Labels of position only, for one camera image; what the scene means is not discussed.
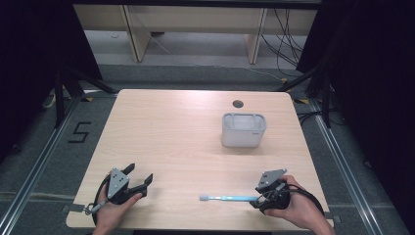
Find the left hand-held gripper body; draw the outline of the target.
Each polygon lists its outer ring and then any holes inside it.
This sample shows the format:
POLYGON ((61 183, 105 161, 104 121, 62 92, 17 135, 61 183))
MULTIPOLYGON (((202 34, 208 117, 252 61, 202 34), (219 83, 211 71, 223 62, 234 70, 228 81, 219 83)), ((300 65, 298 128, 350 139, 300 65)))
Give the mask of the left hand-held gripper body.
POLYGON ((116 205, 122 205, 132 196, 141 193, 132 193, 128 187, 130 178, 118 168, 113 168, 110 174, 109 184, 107 186, 107 198, 116 205))

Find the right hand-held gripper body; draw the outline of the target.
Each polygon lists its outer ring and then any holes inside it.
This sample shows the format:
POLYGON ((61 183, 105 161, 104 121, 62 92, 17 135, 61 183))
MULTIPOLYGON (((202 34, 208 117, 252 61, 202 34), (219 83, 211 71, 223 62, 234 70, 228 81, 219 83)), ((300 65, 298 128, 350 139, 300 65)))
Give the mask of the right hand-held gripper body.
POLYGON ((260 203, 269 202, 269 209, 284 210, 290 203, 290 187, 282 176, 287 172, 285 168, 265 171, 258 181, 255 190, 261 195, 269 192, 267 200, 258 201, 260 203))

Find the light blue toothbrush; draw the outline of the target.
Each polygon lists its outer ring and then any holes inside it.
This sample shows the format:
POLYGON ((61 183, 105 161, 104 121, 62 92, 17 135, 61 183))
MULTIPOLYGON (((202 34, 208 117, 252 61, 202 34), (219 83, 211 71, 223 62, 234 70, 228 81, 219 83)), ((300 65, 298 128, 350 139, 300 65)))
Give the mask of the light blue toothbrush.
POLYGON ((255 196, 210 196, 210 195, 201 195, 199 197, 200 201, 232 201, 232 202, 254 202, 257 200, 255 196))

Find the white plastic holder box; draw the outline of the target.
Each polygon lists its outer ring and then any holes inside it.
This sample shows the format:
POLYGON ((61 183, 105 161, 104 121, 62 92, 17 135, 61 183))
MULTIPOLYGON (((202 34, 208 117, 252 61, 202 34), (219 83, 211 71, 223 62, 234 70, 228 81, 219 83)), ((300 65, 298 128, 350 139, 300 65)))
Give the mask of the white plastic holder box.
POLYGON ((221 143, 225 147, 256 148, 266 127, 266 118, 260 114, 224 114, 221 143))

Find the person's left hand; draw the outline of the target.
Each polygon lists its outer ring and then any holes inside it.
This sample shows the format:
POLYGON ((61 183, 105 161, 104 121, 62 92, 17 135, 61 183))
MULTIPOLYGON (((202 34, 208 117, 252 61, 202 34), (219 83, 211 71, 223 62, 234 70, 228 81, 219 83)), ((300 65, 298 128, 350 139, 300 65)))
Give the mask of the person's left hand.
POLYGON ((105 203, 97 212, 95 228, 115 230, 121 224, 125 214, 141 197, 142 194, 136 194, 122 205, 115 205, 111 202, 105 203))

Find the person's right hand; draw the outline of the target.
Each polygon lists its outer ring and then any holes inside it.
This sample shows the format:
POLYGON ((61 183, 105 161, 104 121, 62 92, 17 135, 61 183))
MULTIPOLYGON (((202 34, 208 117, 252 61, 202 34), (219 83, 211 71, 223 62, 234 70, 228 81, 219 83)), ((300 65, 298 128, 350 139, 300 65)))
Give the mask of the person's right hand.
POLYGON ((286 209, 269 209, 265 211, 265 215, 283 218, 308 230, 312 224, 329 223, 314 203, 300 193, 291 194, 290 204, 286 209))

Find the black metal stand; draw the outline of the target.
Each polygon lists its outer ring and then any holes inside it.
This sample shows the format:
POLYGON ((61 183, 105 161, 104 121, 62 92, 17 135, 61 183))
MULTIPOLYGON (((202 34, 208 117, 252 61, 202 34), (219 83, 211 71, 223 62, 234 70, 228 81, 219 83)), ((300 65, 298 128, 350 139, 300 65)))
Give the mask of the black metal stand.
POLYGON ((100 79, 89 76, 81 70, 69 66, 60 67, 55 75, 54 88, 57 112, 56 127, 59 127, 63 123, 66 111, 68 110, 64 105, 64 89, 68 91, 71 98, 80 98, 85 94, 79 83, 80 80, 84 80, 106 93, 118 93, 118 90, 111 88, 100 79))
POLYGON ((276 92, 286 92, 291 88, 306 82, 307 80, 309 83, 306 88, 305 95, 308 98, 315 98, 318 94, 321 95, 321 115, 326 127, 330 128, 330 79, 328 73, 326 73, 321 66, 316 66, 293 81, 283 84, 281 87, 276 89, 276 92))

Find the black curtain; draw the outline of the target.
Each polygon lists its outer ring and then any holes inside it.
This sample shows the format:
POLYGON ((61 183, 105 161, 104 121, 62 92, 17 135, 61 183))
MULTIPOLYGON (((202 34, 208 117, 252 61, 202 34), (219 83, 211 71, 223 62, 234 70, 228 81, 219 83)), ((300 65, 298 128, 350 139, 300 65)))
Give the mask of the black curtain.
POLYGON ((0 0, 0 164, 63 67, 102 77, 72 0, 0 0))
POLYGON ((343 115, 407 230, 415 234, 415 0, 321 0, 299 71, 324 70, 343 115))

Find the beige wooden desk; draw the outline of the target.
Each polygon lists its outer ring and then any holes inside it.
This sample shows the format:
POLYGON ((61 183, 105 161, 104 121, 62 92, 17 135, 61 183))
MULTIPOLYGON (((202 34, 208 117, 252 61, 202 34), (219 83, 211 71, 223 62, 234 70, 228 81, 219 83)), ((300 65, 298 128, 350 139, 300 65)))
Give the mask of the beige wooden desk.
POLYGON ((307 36, 314 10, 76 4, 85 30, 124 31, 132 55, 141 62, 153 32, 231 33, 245 36, 255 64, 262 34, 307 36))

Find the aluminium floor rail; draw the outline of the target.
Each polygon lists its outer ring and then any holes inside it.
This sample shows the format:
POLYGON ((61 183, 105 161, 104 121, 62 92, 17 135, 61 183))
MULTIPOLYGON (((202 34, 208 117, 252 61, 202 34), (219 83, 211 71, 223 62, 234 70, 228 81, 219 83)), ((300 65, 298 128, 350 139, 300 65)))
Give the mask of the aluminium floor rail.
POLYGON ((385 235, 377 216, 375 216, 374 211, 370 207, 367 198, 364 196, 359 183, 352 173, 332 129, 323 119, 323 115, 318 115, 315 119, 368 234, 385 235))
POLYGON ((13 197, 13 201, 8 206, 0 219, 0 235, 10 235, 16 222, 18 221, 28 198, 41 177, 47 163, 50 161, 53 151, 56 149, 74 109, 80 102, 80 98, 72 98, 64 108, 64 117, 55 127, 48 138, 44 148, 38 156, 36 162, 27 175, 20 190, 13 197))

